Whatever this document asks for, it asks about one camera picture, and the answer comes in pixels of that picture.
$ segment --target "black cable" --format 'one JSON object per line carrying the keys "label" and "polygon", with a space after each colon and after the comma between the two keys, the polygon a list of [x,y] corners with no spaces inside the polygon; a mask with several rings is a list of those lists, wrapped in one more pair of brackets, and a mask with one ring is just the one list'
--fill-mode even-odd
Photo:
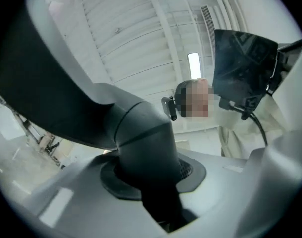
{"label": "black cable", "polygon": [[[229,108],[230,108],[231,110],[237,111],[237,112],[239,112],[239,113],[243,113],[243,112],[244,112],[243,110],[238,109],[238,108],[233,107],[233,106],[230,106],[230,105],[229,105]],[[254,123],[258,126],[258,128],[259,128],[259,130],[260,130],[260,132],[261,132],[261,135],[262,135],[264,144],[265,144],[265,146],[267,146],[267,145],[268,145],[268,141],[267,141],[267,139],[266,139],[266,135],[265,135],[264,129],[263,129],[263,127],[262,127],[262,125],[261,125],[259,119],[256,117],[256,115],[255,115],[253,112],[249,115],[249,117],[250,117],[250,118],[254,121]]]}

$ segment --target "person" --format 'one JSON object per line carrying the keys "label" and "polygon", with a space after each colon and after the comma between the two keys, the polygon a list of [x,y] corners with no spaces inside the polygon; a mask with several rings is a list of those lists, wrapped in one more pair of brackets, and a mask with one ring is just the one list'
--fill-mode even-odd
{"label": "person", "polygon": [[42,137],[42,139],[40,140],[40,143],[39,143],[39,148],[40,148],[39,153],[40,154],[43,154],[45,152],[46,147],[51,142],[52,138],[53,138],[53,135],[51,133],[49,133],[49,132],[47,132]]}
{"label": "person", "polygon": [[[264,147],[258,126],[251,120],[241,120],[236,111],[219,107],[206,79],[193,79],[180,83],[174,94],[175,104],[182,117],[214,117],[218,125],[222,156],[247,159],[252,150]],[[268,142],[285,132],[283,116],[269,95],[262,98],[254,114],[258,117]]]}
{"label": "person", "polygon": [[49,154],[52,155],[53,153],[51,154],[51,152],[53,151],[53,149],[55,149],[55,148],[58,147],[59,145],[60,145],[60,142],[57,142],[55,145],[52,145],[52,146],[49,146],[49,145],[48,145],[48,146],[46,147],[46,149],[49,151]]}

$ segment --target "fluorescent light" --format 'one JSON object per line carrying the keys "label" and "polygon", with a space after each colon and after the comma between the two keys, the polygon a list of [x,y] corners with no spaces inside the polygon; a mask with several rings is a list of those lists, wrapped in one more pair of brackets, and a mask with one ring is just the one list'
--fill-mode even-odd
{"label": "fluorescent light", "polygon": [[191,70],[191,79],[201,78],[201,66],[200,66],[200,57],[198,53],[188,54],[190,70]]}

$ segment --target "ceiling beam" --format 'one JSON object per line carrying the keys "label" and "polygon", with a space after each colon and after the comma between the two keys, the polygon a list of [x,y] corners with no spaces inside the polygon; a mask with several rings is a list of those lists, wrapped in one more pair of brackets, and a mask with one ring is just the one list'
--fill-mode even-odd
{"label": "ceiling beam", "polygon": [[181,72],[181,67],[180,67],[180,61],[179,61],[179,57],[177,54],[177,50],[176,50],[174,38],[173,38],[173,35],[171,32],[171,28],[169,26],[169,23],[167,22],[166,15],[165,15],[159,1],[158,0],[150,0],[150,1],[152,3],[153,7],[155,8],[156,14],[160,20],[161,26],[164,31],[164,35],[167,39],[167,43],[169,46],[169,50],[171,53],[173,66],[174,66],[174,70],[175,70],[175,74],[176,74],[176,81],[177,81],[177,83],[181,83],[183,81],[183,78],[182,78],[182,72]]}
{"label": "ceiling beam", "polygon": [[203,45],[202,45],[202,38],[201,38],[201,35],[200,35],[200,29],[199,29],[199,26],[197,24],[197,21],[195,21],[195,15],[188,3],[187,0],[183,0],[186,8],[187,8],[187,11],[189,12],[189,15],[191,17],[191,21],[192,21],[192,24],[193,24],[193,27],[194,27],[194,31],[195,31],[195,34],[196,34],[196,38],[197,38],[197,42],[199,44],[199,50],[201,52],[201,77],[205,78],[205,67],[206,67],[206,64],[205,64],[205,49],[203,48]]}
{"label": "ceiling beam", "polygon": [[88,25],[87,18],[85,16],[83,4],[81,0],[74,0],[75,2],[75,8],[76,8],[76,14],[78,17],[78,23],[79,27],[81,28],[80,34],[82,34],[84,41],[86,42],[87,48],[91,59],[93,60],[93,64],[95,67],[91,68],[90,71],[85,71],[85,73],[89,76],[91,81],[93,83],[108,83],[112,84],[112,80],[106,70],[105,65],[103,64],[101,57],[98,53],[96,44],[94,42],[93,36],[91,34],[90,27]]}

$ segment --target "ceiling light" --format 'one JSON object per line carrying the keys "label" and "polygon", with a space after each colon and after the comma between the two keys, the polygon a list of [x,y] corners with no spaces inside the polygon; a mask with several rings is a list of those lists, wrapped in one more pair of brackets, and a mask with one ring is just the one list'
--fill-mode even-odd
{"label": "ceiling light", "polygon": [[191,70],[191,79],[201,78],[201,66],[200,66],[200,57],[198,53],[188,54],[190,70]]}

